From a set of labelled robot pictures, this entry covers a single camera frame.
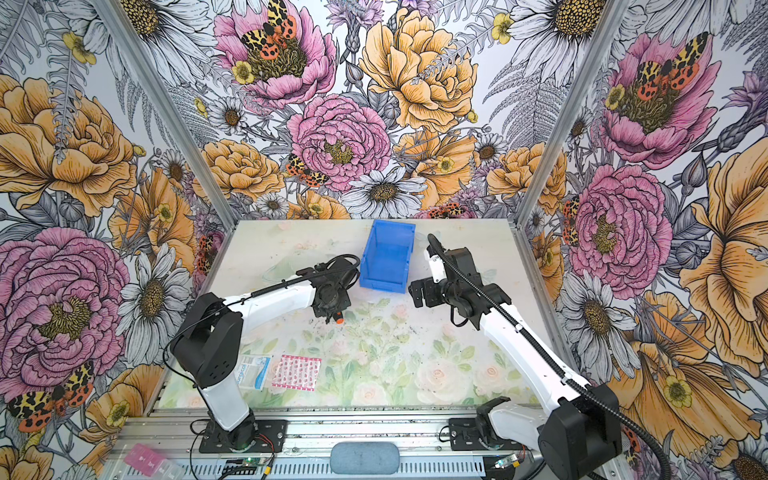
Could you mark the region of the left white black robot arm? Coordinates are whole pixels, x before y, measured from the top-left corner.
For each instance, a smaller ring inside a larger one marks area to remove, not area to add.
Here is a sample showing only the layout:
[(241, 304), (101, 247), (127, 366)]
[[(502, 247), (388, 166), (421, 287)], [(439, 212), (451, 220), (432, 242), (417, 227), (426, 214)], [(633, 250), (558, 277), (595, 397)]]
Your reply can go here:
[(349, 290), (360, 276), (360, 258), (342, 254), (250, 293), (201, 295), (166, 350), (191, 375), (209, 417), (233, 451), (245, 451), (258, 427), (236, 379), (242, 337), (293, 311), (311, 309), (326, 322), (341, 322), (351, 306)]

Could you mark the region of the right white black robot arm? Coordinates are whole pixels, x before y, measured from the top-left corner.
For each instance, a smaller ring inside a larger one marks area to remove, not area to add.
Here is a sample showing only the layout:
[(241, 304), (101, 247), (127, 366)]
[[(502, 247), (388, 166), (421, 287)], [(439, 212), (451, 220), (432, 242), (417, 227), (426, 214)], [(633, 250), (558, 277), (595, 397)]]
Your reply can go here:
[(415, 306), (450, 306), (514, 363), (542, 409), (535, 414), (498, 398), (479, 409), (480, 431), (537, 450), (559, 479), (598, 478), (622, 451), (614, 392), (591, 385), (543, 343), (511, 297), (483, 283), (468, 249), (448, 250), (433, 234), (427, 240), (430, 275), (408, 287)]

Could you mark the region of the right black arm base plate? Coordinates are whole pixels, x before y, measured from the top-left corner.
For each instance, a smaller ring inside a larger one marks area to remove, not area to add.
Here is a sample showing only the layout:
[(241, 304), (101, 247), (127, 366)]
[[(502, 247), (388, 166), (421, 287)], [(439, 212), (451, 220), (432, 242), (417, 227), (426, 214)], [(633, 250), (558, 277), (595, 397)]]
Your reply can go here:
[(450, 448), (452, 451), (499, 451), (514, 450), (518, 444), (504, 439), (483, 436), (475, 419), (451, 418), (448, 420)]

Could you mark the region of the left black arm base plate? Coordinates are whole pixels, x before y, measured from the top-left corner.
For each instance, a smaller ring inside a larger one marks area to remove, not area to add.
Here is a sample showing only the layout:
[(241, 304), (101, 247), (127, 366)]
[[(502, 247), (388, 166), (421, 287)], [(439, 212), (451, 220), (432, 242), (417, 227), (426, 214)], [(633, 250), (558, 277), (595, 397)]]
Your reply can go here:
[(257, 419), (246, 421), (232, 432), (209, 420), (199, 451), (204, 454), (280, 453), (286, 439), (286, 420)]

